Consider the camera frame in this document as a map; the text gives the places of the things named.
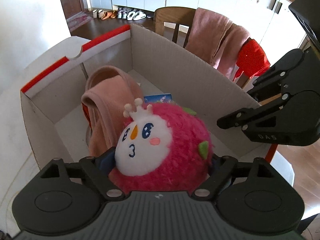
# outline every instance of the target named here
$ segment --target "white crown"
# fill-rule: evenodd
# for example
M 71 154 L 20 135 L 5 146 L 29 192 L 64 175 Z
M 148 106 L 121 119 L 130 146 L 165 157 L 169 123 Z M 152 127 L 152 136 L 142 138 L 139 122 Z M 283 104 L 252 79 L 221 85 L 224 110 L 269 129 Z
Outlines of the white crown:
M 148 105 L 147 109 L 143 109 L 142 103 L 143 103 L 143 100 L 141 98 L 136 98 L 134 100 L 134 104 L 137 107 L 136 112 L 132 110 L 131 104 L 126 104 L 124 106 L 125 111 L 123 112 L 123 116 L 126 118 L 131 116 L 134 121 L 137 121 L 142 117 L 152 115 L 152 105 Z

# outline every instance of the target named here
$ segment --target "red cloth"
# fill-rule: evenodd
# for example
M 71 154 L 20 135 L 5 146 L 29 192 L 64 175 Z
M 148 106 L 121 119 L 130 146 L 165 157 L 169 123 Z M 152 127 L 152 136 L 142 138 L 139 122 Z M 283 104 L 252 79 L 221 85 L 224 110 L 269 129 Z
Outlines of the red cloth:
M 270 62 L 265 52 L 255 40 L 250 40 L 242 46 L 236 65 L 239 69 L 235 78 L 242 73 L 249 78 L 260 76 L 270 68 Z

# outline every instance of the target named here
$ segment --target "cabinet handle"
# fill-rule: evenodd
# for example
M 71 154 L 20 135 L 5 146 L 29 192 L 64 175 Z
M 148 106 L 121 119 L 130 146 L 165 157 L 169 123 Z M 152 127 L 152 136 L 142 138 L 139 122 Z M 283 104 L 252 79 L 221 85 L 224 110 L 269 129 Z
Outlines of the cabinet handle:
M 273 10 L 273 8 L 274 8 L 274 6 L 275 6 L 276 1 L 277 1 L 277 0 L 271 0 L 270 5 L 269 5 L 269 9 L 270 9 L 271 11 Z
M 275 11 L 276 14 L 279 14 L 280 9 L 281 9 L 281 6 L 282 6 L 282 3 L 281 3 L 281 2 L 278 2 L 278 5 L 277 5 L 276 11 Z

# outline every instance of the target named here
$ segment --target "chair backrest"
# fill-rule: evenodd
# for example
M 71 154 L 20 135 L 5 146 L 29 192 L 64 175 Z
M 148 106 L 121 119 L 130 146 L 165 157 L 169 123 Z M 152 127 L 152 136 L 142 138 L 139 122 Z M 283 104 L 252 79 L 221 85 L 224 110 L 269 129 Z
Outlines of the chair backrest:
M 164 23 L 175 23 L 176 27 L 173 32 L 172 41 L 177 43 L 179 26 L 185 25 L 189 27 L 186 39 L 184 41 L 183 47 L 186 46 L 189 38 L 189 34 L 192 27 L 193 18 L 195 16 L 196 9 L 187 7 L 162 7 L 155 11 L 154 22 L 156 33 L 163 36 Z

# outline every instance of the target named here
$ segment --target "orange slipper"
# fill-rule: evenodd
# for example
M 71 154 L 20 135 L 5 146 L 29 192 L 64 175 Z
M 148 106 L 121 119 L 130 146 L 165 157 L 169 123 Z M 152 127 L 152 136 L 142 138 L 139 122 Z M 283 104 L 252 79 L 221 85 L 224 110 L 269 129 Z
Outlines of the orange slipper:
M 110 16 L 111 19 L 114 19 L 117 17 L 118 11 L 113 11 L 112 15 Z
M 104 16 L 101 18 L 101 20 L 108 19 L 112 15 L 112 12 L 105 12 Z

